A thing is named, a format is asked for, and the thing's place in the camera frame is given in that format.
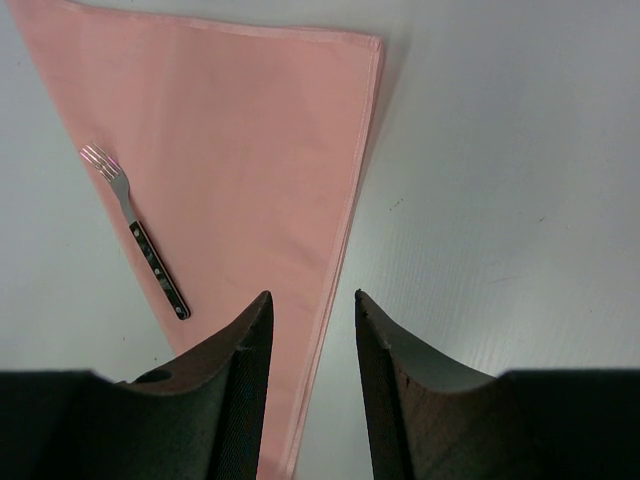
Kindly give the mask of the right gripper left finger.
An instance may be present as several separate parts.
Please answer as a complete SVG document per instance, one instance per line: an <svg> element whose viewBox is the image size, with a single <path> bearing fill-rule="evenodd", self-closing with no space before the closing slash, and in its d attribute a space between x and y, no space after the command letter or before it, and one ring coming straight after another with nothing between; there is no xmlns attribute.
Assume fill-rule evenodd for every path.
<svg viewBox="0 0 640 480"><path fill-rule="evenodd" d="M5 479L253 479L273 301L132 382L91 371L1 376Z"/></svg>

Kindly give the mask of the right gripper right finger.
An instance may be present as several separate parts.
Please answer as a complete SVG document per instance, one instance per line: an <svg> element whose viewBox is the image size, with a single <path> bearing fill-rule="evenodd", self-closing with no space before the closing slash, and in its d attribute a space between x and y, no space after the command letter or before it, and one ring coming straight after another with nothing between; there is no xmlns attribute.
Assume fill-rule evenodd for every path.
<svg viewBox="0 0 640 480"><path fill-rule="evenodd" d="M394 322L363 291L355 329L378 479L635 479L635 369L490 376Z"/></svg>

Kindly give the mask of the pink cloth napkin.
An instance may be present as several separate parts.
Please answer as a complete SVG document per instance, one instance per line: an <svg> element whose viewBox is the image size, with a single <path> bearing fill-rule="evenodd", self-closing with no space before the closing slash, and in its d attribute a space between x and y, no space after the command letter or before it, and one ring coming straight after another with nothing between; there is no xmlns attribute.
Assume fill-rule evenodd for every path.
<svg viewBox="0 0 640 480"><path fill-rule="evenodd" d="M373 35L8 5L73 144L117 160L190 308L181 321L117 199L91 180L176 353L274 300L257 475L292 477L384 63Z"/></svg>

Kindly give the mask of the fork with black handle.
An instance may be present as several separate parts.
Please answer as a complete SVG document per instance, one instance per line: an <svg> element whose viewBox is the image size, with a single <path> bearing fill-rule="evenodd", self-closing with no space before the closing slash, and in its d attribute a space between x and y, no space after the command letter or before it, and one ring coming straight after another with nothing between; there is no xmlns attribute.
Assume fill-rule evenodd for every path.
<svg viewBox="0 0 640 480"><path fill-rule="evenodd" d="M181 320L191 317L183 295L174 282L169 270L165 267L162 257L157 252L144 224L135 213L130 199L130 183L122 167L105 150L95 142L83 146L80 156L92 165L110 185L116 196L129 231L145 258L152 275L163 291L175 316Z"/></svg>

